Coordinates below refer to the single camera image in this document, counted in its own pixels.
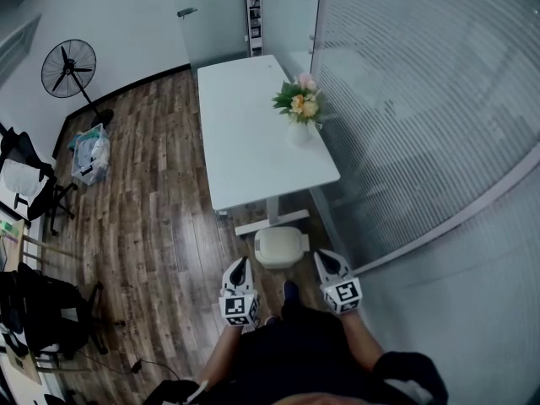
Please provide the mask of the black office chair white cushion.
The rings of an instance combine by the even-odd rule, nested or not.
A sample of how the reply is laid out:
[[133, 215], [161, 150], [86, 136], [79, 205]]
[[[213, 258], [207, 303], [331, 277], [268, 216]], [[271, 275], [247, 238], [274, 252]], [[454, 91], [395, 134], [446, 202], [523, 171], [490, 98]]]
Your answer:
[[26, 206], [29, 221], [45, 215], [50, 219], [50, 232], [57, 234], [55, 220], [62, 210], [70, 219], [75, 214], [62, 203], [69, 192], [78, 190], [71, 182], [58, 182], [50, 163], [41, 160], [27, 132], [16, 133], [9, 128], [0, 140], [0, 180], [14, 194], [13, 205]]

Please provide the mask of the white table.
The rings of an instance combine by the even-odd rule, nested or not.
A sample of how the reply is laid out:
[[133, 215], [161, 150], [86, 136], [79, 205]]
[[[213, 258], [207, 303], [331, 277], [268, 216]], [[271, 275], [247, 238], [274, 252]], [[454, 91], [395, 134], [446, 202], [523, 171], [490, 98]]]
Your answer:
[[339, 180], [321, 135], [289, 139], [289, 119], [272, 98], [287, 77], [272, 55], [201, 67], [197, 71], [203, 152], [213, 210], [265, 202], [264, 220], [235, 228], [238, 236], [309, 217], [305, 209], [279, 214], [279, 199]]

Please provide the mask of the pink and orange flower bouquet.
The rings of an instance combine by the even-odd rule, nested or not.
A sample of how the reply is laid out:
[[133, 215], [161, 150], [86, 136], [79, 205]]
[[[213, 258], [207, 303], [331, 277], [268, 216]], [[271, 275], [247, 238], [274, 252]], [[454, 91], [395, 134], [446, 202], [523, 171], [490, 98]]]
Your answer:
[[321, 129], [321, 110], [325, 96], [310, 73], [300, 74], [294, 82], [283, 81], [272, 98], [273, 108], [291, 122]]

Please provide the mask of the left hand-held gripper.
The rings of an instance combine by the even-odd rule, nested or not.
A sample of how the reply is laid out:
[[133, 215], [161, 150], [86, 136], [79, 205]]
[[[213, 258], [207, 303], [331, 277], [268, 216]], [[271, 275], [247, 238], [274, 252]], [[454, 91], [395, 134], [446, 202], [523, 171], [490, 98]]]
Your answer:
[[[223, 289], [253, 287], [251, 262], [248, 257], [243, 256], [228, 267], [223, 275], [222, 287]], [[222, 317], [232, 327], [258, 327], [260, 324], [259, 295], [256, 291], [234, 294], [226, 290], [219, 297], [219, 307]]]

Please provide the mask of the light wooden desk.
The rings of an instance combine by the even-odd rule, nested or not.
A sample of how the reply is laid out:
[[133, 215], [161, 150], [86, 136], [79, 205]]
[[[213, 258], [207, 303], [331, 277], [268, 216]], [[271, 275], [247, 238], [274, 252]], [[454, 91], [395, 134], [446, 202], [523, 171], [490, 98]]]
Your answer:
[[24, 251], [25, 243], [58, 254], [69, 255], [68, 252], [57, 246], [48, 245], [40, 240], [31, 238], [24, 232], [24, 227], [25, 221], [23, 219], [17, 220], [13, 224], [0, 220], [0, 243], [4, 244], [6, 252], [6, 261], [3, 267], [0, 268], [0, 272], [11, 272], [16, 270], [24, 257], [30, 257], [37, 260], [36, 256], [28, 255]]
[[9, 346], [6, 346], [6, 352], [8, 361], [14, 369], [39, 386], [42, 385], [32, 354], [26, 354], [24, 357], [19, 357]]

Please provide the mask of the clear plastic storage bin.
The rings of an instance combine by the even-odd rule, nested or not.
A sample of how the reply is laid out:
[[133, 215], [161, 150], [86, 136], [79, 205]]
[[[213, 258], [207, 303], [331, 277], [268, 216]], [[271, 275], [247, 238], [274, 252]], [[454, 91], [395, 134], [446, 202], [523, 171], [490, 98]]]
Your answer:
[[72, 177], [87, 186], [105, 178], [111, 156], [110, 139], [100, 123], [75, 138]]

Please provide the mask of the person's dark clothed body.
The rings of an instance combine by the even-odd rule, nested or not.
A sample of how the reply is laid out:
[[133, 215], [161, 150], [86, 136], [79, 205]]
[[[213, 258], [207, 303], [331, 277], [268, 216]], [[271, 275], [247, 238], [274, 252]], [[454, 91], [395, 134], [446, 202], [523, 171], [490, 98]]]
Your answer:
[[163, 381], [143, 405], [447, 405], [433, 361], [385, 351], [372, 371], [351, 354], [343, 325], [328, 312], [283, 303], [277, 324], [244, 332], [227, 377], [210, 389]]

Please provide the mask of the person's left forearm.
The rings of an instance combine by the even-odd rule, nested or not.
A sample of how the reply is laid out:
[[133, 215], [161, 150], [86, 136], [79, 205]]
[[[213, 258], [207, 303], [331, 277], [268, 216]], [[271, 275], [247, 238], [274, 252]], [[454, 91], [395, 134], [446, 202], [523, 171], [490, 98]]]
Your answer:
[[198, 378], [199, 384], [205, 385], [207, 390], [220, 383], [229, 374], [243, 328], [243, 326], [226, 326], [222, 331], [208, 362]]

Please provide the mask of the white vase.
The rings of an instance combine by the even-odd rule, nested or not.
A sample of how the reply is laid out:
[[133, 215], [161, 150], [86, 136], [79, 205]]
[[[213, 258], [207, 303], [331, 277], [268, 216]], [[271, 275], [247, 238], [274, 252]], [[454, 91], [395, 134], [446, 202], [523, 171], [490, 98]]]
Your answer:
[[292, 122], [289, 124], [288, 142], [293, 147], [304, 148], [311, 142], [315, 130], [314, 123]]

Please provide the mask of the black standing fan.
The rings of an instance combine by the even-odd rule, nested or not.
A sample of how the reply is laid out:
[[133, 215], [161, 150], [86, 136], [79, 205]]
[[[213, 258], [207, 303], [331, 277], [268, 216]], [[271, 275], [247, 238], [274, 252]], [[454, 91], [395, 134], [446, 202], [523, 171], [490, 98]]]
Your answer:
[[94, 112], [91, 127], [106, 128], [114, 111], [100, 111], [86, 93], [86, 88], [95, 75], [97, 60], [94, 48], [80, 39], [65, 40], [55, 46], [46, 56], [41, 67], [41, 83], [46, 92], [56, 98], [70, 98], [81, 94]]

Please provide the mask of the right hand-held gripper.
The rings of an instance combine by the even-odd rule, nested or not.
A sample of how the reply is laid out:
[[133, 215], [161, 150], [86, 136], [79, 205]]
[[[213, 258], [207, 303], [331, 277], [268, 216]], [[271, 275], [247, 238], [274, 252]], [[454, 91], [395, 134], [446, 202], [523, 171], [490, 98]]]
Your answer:
[[335, 315], [342, 315], [359, 308], [363, 294], [358, 278], [347, 278], [349, 264], [334, 251], [314, 251], [314, 260], [320, 280], [323, 299]]

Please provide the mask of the person's right forearm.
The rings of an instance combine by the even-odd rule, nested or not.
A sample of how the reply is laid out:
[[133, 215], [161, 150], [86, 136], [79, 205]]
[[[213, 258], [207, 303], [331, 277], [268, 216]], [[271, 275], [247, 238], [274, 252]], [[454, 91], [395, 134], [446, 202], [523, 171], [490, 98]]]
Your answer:
[[368, 371], [375, 368], [385, 351], [371, 334], [357, 311], [350, 311], [339, 317], [349, 350], [359, 365]]

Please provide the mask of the narrow white shelf rack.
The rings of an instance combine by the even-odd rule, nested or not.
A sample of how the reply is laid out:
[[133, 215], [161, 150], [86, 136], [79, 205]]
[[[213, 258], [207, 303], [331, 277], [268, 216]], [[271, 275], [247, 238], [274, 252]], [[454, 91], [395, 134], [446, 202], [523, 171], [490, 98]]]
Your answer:
[[250, 57], [263, 54], [262, 0], [246, 0], [247, 34]]

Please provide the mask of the black mesh office chair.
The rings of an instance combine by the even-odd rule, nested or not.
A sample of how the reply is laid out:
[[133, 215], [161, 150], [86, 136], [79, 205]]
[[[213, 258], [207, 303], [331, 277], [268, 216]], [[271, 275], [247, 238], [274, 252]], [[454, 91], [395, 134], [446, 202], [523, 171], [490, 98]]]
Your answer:
[[16, 356], [63, 354], [66, 359], [93, 342], [99, 353], [108, 349], [99, 340], [93, 317], [102, 283], [94, 285], [85, 299], [78, 287], [48, 277], [24, 263], [12, 272], [0, 273], [0, 323], [3, 338]]

